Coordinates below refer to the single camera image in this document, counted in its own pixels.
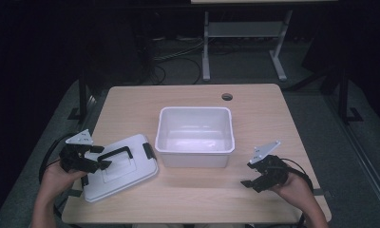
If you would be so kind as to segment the black metal stand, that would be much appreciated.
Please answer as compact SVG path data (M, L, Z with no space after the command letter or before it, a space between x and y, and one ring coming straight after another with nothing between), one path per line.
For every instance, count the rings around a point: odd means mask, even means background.
M68 115L69 120L77 121L82 124L88 113L88 92L86 84L86 73L82 71L78 79L79 105L73 107Z
M354 107L348 106L349 78L344 68L338 69L338 116L341 121L349 125L351 122L362 122L363 118Z

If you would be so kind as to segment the person's left hand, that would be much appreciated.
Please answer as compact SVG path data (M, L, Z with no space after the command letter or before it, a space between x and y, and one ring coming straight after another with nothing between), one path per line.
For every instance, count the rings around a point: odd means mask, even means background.
M57 161L50 164L44 173L38 196L48 200L54 200L62 192L68 189L73 182L86 175L86 172L70 170L65 171Z

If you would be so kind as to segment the white metal desk frame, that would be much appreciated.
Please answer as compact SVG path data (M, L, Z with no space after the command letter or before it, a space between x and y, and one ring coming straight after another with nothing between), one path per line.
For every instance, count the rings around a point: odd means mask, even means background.
M287 76L279 60L293 12L288 10L282 21L268 22L212 22L209 12L204 13L203 53L201 54L202 79L211 80L209 41L212 38L276 38L277 44L269 51L278 80L285 82Z

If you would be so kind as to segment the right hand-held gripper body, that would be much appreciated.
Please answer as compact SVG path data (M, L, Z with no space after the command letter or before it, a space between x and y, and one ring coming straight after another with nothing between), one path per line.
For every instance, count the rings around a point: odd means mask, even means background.
M251 169L255 169L260 176L256 178L257 184L269 185L283 184L288 179L287 164L272 152L279 147L280 141L266 143L255 147L253 157L247 163Z

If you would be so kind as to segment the white plastic storage box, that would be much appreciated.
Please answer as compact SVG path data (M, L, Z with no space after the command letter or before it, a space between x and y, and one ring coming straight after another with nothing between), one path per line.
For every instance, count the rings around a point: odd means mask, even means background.
M224 168L235 146L227 107L168 106L160 112L155 148L166 167Z

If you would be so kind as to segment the person's right hand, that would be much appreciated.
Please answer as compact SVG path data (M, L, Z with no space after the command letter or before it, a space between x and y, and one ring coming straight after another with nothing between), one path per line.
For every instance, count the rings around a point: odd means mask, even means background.
M298 205L305 196L311 193L307 183L298 175L290 173L283 184L276 184L270 188L291 205Z

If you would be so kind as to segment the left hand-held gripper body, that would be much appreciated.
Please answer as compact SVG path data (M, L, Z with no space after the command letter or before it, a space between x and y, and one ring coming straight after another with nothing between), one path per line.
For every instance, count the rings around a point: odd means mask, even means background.
M62 168L69 172L71 169L87 173L95 173L100 165L85 157L85 153L94 148L93 140L86 129L80 133L68 137L65 140L66 146L59 154Z

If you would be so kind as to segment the white lid with black handle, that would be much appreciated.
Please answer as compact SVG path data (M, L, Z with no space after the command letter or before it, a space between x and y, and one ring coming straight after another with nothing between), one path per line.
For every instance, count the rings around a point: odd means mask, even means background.
M87 175L84 198L87 202L103 200L139 182L155 176L158 163L152 146L143 134L107 145L102 153L87 153L87 159L110 162L105 169Z

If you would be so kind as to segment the metal floor rail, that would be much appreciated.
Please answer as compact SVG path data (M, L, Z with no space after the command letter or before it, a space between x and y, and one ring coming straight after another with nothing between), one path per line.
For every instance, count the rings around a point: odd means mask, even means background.
M368 152L365 149L364 145L358 140L354 130L352 129L353 123L364 122L364 119L359 114L358 110L355 107L347 107L345 110L342 110L339 106L341 102L336 101L332 96L326 96L325 102L334 117L337 119L338 125L341 127L341 130L346 135L358 163L363 169L363 172L370 183L371 188L373 189L378 201L380 202L380 175L377 171L374 163L371 161L368 156Z

